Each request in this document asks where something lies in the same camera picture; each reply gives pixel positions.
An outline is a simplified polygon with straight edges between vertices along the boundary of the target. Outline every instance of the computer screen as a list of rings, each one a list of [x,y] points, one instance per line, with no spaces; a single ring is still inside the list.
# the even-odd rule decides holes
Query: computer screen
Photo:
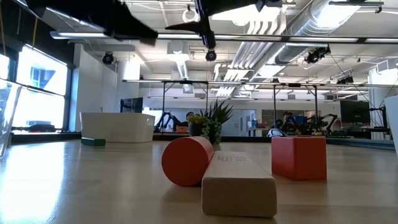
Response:
[[[342,100],[340,111],[343,123],[369,124],[371,122],[369,102]]]
[[[122,99],[120,101],[120,113],[142,113],[143,102],[142,97]]]

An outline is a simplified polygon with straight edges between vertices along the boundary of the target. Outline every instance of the green plant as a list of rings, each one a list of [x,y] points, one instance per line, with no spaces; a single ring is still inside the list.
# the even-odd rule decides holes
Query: green plant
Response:
[[[189,117],[190,124],[203,124],[206,121],[207,117],[201,115],[193,115]]]
[[[214,103],[210,104],[209,110],[206,112],[203,112],[202,110],[199,111],[200,116],[207,117],[208,119],[212,121],[216,121],[223,124],[229,120],[232,115],[232,108],[233,106],[230,106],[227,104],[226,106],[223,107],[225,104],[225,101],[222,101],[221,103],[218,103],[218,100],[216,100]]]
[[[221,141],[221,123],[217,118],[215,121],[206,119],[203,123],[202,137],[207,138],[212,144],[219,144]]]

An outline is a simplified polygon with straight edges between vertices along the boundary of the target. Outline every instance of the orange cylinder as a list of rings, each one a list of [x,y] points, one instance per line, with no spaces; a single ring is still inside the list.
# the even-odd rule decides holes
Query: orange cylinder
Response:
[[[171,182],[178,186],[198,185],[213,154],[213,146],[203,137],[176,139],[163,152],[163,172]]]

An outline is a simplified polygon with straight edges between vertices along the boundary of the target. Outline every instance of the orange cube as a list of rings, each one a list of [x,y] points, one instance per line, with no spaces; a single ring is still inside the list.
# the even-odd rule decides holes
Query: orange cube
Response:
[[[327,178],[325,138],[272,138],[272,173],[293,180]]]

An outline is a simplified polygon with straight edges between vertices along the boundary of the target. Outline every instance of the potted plant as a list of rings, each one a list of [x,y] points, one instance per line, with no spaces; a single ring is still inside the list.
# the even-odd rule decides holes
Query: potted plant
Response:
[[[203,129],[203,123],[206,121],[207,117],[201,116],[199,114],[193,115],[189,117],[189,134],[191,136],[201,136],[202,135],[202,129]]]
[[[224,106],[224,103],[225,100],[221,103],[216,100],[215,103],[210,104],[209,111],[205,113],[200,111],[200,116],[206,118],[203,122],[202,136],[209,139],[211,144],[220,143],[222,125],[232,117],[233,106],[229,104]]]

